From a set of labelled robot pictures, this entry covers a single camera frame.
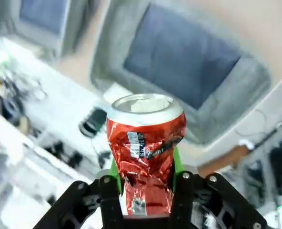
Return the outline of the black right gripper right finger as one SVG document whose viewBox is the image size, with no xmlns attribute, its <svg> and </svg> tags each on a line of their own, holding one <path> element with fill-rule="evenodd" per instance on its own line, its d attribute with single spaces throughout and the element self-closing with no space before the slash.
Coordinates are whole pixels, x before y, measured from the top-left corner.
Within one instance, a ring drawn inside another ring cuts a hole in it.
<svg viewBox="0 0 282 229">
<path fill-rule="evenodd" d="M 264 217 L 221 175 L 201 177 L 183 169 L 178 149 L 173 154 L 173 200 L 167 229 L 197 229 L 192 208 L 198 203 L 221 229 L 268 229 Z"/>
</svg>

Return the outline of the grey basket with blue lining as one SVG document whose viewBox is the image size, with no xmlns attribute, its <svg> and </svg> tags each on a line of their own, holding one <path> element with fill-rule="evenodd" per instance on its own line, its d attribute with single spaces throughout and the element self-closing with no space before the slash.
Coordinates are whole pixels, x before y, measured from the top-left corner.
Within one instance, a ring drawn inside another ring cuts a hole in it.
<svg viewBox="0 0 282 229">
<path fill-rule="evenodd" d="M 186 139 L 207 145 L 271 86 L 264 64 L 216 19 L 183 0 L 111 0 L 90 74 L 100 91 L 169 94 Z"/>
<path fill-rule="evenodd" d="M 60 58 L 76 49 L 88 12 L 89 0 L 0 0 L 0 36 Z"/>
</svg>

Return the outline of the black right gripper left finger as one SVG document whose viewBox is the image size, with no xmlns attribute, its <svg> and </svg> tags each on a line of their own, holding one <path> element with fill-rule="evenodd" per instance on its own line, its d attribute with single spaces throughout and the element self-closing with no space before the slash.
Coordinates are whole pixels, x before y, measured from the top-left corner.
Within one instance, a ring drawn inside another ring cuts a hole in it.
<svg viewBox="0 0 282 229">
<path fill-rule="evenodd" d="M 120 176 L 113 160 L 107 173 L 91 184 L 84 181 L 73 182 L 33 229 L 81 229 L 99 207 L 103 213 L 115 210 L 115 216 L 123 220 L 120 194 Z"/>
</svg>

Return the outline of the black computer mouse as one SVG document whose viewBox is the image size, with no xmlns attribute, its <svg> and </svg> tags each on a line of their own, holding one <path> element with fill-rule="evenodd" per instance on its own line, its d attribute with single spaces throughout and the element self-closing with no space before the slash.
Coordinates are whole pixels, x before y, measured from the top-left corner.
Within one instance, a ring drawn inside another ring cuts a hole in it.
<svg viewBox="0 0 282 229">
<path fill-rule="evenodd" d="M 107 113 L 95 107 L 80 123 L 79 131 L 88 138 L 93 138 L 106 123 Z"/>
</svg>

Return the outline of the crushed red soda can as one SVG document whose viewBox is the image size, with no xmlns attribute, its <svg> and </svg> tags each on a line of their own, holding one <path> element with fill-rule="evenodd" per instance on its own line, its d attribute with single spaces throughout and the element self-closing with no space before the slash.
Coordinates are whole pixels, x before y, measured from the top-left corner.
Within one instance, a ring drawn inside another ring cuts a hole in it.
<svg viewBox="0 0 282 229">
<path fill-rule="evenodd" d="M 163 94 L 132 94 L 114 101 L 107 114 L 107 141 L 129 215 L 167 215 L 173 192 L 174 149 L 184 138 L 183 108 Z"/>
</svg>

